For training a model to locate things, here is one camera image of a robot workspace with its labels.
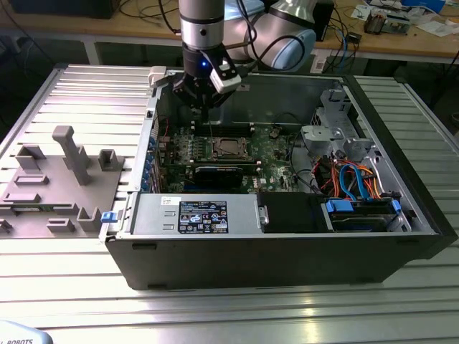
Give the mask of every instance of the circuit board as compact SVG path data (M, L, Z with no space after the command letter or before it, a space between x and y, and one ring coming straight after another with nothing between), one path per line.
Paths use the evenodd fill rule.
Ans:
M178 128L161 154L161 190L165 193L208 193L196 187L197 166L220 166L242 170L237 188L219 193L298 191L288 161L288 136L271 138L272 127L257 126L251 137L195 136L190 128Z

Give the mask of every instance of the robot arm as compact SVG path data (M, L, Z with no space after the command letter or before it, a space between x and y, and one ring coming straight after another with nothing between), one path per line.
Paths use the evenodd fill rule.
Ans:
M180 0L184 75L174 93L204 118L241 83L223 45L224 0Z
M174 83L174 93L191 109L200 111L203 120L207 120L208 109L220 106L241 83L233 61L258 60L273 41L288 35L296 39L279 40L264 54L262 62L289 70L292 65L302 64L299 62L311 53L316 40L309 29L316 0L279 1L270 13L264 12L259 0L243 0L249 5L249 20L257 32L253 47L248 44L248 25L238 1L179 0L184 74ZM224 44L244 47L228 52Z

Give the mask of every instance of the motherboard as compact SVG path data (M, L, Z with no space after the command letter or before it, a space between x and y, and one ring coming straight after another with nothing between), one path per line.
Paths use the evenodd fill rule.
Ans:
M297 191L298 179L289 163L292 138L269 125L172 130L159 140L161 192Z

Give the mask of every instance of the aluminum profile table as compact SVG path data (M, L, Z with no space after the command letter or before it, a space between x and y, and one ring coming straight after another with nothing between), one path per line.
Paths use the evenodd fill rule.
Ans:
M110 146L126 156L122 179L128 178L149 96L147 73L55 70L0 146L0 182L17 168L12 155L22 143L61 154L57 144L43 142L58 123L78 128L75 141L89 151ZM459 229L457 169L442 170L458 168L446 129L408 86L357 80ZM120 201L124 192L119 185ZM139 292L127 286L98 239L1 240L0 318L46 330L57 344L452 344L459 342L458 248L456 242L434 259L409 263L379 285Z

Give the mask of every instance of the wooden table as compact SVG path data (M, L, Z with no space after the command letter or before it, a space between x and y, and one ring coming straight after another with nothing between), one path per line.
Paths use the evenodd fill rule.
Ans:
M156 0L138 0L140 7L155 4ZM177 0L172 0L165 10L177 7ZM400 61L451 63L459 49L459 35L436 37L433 34L410 28L408 35L381 34L379 36L365 34L363 21L349 18L352 7L361 4L358 0L337 0L338 11L349 31L362 34L357 57L369 59L392 59ZM101 64L96 42L112 42L125 44L173 45L180 46L180 37L173 35L162 22L161 17L146 22L138 18L130 18L117 12L112 19L89 19L68 16L49 16L38 14L15 14L8 6L9 13L18 24L33 37L47 39L77 40L83 42L90 64ZM137 15L136 2L131 1L123 7L125 12ZM148 10L149 14L159 13L158 8ZM446 6L443 15L459 15L459 9ZM168 14L173 27L179 27L179 13ZM4 37L24 36L4 14L0 13L0 35ZM313 54L311 72L321 72L327 57L335 55L340 42L333 30L328 30L325 40L317 42Z

